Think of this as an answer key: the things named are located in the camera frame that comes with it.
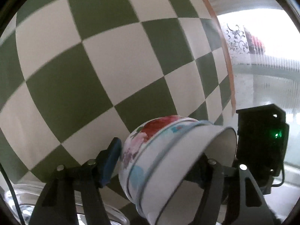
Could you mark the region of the blue floral white bowl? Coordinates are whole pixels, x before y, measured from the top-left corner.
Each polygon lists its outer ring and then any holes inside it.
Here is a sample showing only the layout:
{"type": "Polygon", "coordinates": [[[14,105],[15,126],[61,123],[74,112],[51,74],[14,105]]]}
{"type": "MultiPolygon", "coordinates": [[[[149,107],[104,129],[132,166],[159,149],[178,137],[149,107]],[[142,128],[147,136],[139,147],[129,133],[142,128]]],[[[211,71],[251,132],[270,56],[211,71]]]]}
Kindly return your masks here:
{"type": "Polygon", "coordinates": [[[150,224],[189,224],[204,190],[186,181],[202,155],[230,167],[237,136],[232,127],[170,115],[149,120],[127,137],[119,182],[150,224]]]}

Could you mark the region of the green white checkered mat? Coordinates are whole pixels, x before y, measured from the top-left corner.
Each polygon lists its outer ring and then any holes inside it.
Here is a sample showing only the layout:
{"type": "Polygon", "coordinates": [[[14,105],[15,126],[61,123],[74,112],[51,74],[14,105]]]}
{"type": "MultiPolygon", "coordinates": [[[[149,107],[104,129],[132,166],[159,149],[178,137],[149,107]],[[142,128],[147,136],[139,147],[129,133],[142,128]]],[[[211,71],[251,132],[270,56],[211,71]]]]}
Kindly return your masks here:
{"type": "Polygon", "coordinates": [[[168,115],[232,120],[215,0],[27,0],[1,36],[1,163],[48,180],[168,115]]]}

